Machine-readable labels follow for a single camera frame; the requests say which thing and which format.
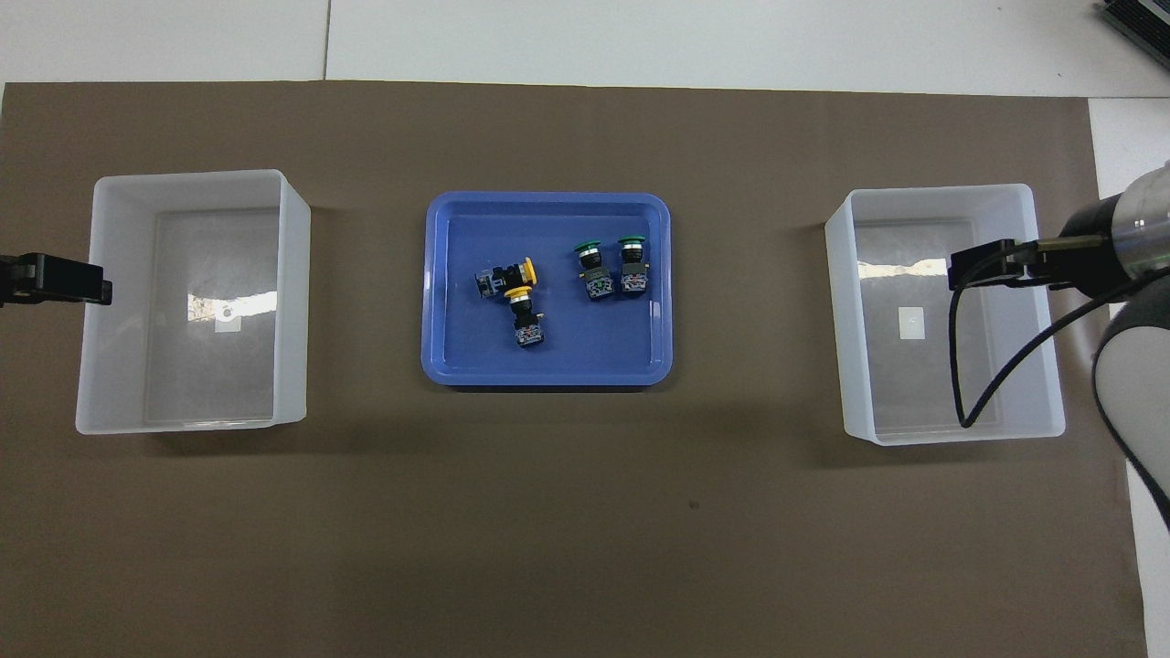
plastic tray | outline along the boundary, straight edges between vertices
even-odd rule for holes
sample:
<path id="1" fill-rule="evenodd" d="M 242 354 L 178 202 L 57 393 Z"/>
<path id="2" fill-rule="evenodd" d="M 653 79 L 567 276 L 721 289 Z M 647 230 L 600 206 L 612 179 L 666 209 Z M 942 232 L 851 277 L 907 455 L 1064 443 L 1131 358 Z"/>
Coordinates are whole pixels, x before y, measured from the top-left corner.
<path id="1" fill-rule="evenodd" d="M 646 237 L 649 289 L 590 301 L 573 247 L 601 240 L 611 272 L 617 240 Z M 476 273 L 536 265 L 534 309 L 543 343 L 516 345 L 502 299 L 481 299 Z M 460 386 L 648 386 L 674 361 L 670 213 L 653 194 L 604 192 L 447 192 L 427 212 L 422 281 L 422 369 Z"/>

white table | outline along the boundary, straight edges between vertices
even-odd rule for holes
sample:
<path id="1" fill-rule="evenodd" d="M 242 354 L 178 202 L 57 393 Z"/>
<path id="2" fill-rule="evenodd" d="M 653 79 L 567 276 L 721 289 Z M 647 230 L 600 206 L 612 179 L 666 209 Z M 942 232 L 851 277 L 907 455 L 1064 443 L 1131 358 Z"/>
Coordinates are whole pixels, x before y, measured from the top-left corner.
<path id="1" fill-rule="evenodd" d="M 0 92 L 321 78 L 1086 96 L 1101 196 L 1170 158 L 1170 71 L 1088 1 L 0 4 Z M 1170 535 L 1133 471 L 1130 495 L 1149 654 L 1170 658 Z"/>

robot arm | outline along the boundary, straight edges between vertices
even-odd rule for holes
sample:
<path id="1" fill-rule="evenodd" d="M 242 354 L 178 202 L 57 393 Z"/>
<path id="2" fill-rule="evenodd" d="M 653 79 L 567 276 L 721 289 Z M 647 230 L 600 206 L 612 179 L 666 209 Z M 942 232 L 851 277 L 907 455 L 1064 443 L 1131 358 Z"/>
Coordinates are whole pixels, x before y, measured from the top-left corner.
<path id="1" fill-rule="evenodd" d="M 1150 488 L 1170 526 L 1170 163 L 1066 222 L 1058 238 L 998 240 L 951 254 L 951 381 L 964 427 L 1027 354 L 1108 302 L 1129 300 L 1106 330 L 1093 363 L 1097 409 Z M 1013 357 L 968 416 L 958 390 L 958 296 L 978 286 L 1074 287 L 1092 301 L 1058 320 Z"/>

black cable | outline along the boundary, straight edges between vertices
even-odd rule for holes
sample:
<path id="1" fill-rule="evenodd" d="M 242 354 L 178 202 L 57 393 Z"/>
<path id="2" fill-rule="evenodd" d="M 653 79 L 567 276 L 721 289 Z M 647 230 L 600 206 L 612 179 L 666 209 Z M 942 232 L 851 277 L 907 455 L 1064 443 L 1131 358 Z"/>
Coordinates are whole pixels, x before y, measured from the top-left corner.
<path id="1" fill-rule="evenodd" d="M 1170 274 L 1170 268 L 1149 272 L 1137 279 L 1134 279 L 1133 281 L 1122 283 L 1121 286 L 1117 286 L 1112 290 L 1108 290 L 1101 295 L 1097 295 L 1096 297 L 1093 297 L 1088 302 L 1081 304 L 1075 310 L 1068 313 L 1060 320 L 1053 322 L 1047 329 L 1040 331 L 1039 334 L 1037 334 L 1034 338 L 1025 343 L 1025 345 L 1020 348 L 1020 350 L 1016 352 L 1016 355 L 1012 356 L 1012 358 L 1010 358 L 1002 369 L 999 369 L 999 372 L 997 372 L 996 376 L 991 379 L 991 383 L 987 384 L 987 388 L 983 390 L 983 393 L 979 396 L 979 399 L 976 400 L 975 406 L 971 407 L 971 414 L 968 416 L 963 411 L 963 393 L 959 390 L 959 383 L 958 383 L 958 344 L 955 340 L 959 295 L 963 293 L 963 289 L 970 285 L 971 279 L 973 279 L 979 270 L 996 262 L 998 259 L 1014 255 L 1017 253 L 1033 248 L 1034 246 L 1035 246 L 1034 242 L 1025 242 L 1023 245 L 1016 245 L 1014 247 L 1003 249 L 998 253 L 994 253 L 983 259 L 982 261 L 976 263 L 975 267 L 969 269 L 966 274 L 963 275 L 962 279 L 959 279 L 958 283 L 955 287 L 955 293 L 951 295 L 950 315 L 948 318 L 948 324 L 949 324 L 948 334 L 950 338 L 951 390 L 955 393 L 955 414 L 958 417 L 958 424 L 964 429 L 975 425 L 975 421 L 979 418 L 979 414 L 983 412 L 983 409 L 987 406 L 987 403 L 991 400 L 991 396 L 993 396 L 996 391 L 999 390 L 999 386 L 1004 383 L 1005 379 L 1007 379 L 1007 376 L 1011 375 L 1013 370 L 1016 370 L 1016 366 L 1018 366 L 1025 358 L 1027 358 L 1027 356 L 1032 354 L 1032 351 L 1034 351 L 1035 348 L 1040 347 L 1041 344 L 1044 344 L 1045 341 L 1055 335 L 1057 331 L 1060 331 L 1065 327 L 1068 327 L 1073 322 L 1076 322 L 1081 317 L 1103 307 L 1110 301 L 1121 297 L 1123 295 L 1134 293 L 1136 290 L 1140 290 L 1145 286 L 1148 286 L 1150 282 L 1156 281 L 1157 279 L 1161 279 Z"/>

metal cylinder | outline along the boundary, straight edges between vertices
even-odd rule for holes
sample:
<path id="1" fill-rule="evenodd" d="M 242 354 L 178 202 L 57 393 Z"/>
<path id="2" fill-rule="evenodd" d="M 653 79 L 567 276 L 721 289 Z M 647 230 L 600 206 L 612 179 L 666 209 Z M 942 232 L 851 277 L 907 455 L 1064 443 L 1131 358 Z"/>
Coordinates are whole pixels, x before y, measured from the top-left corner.
<path id="1" fill-rule="evenodd" d="M 1117 261 L 1129 276 L 1170 267 L 1170 163 L 1126 189 L 1110 232 Z"/>
<path id="2" fill-rule="evenodd" d="M 622 262 L 642 262 L 642 245 L 641 242 L 627 242 L 621 246 L 621 261 Z"/>
<path id="3" fill-rule="evenodd" d="M 581 263 L 585 269 L 591 269 L 593 267 L 600 267 L 601 265 L 601 252 L 597 247 L 591 247 L 589 249 L 583 249 L 577 253 L 577 260 Z"/>

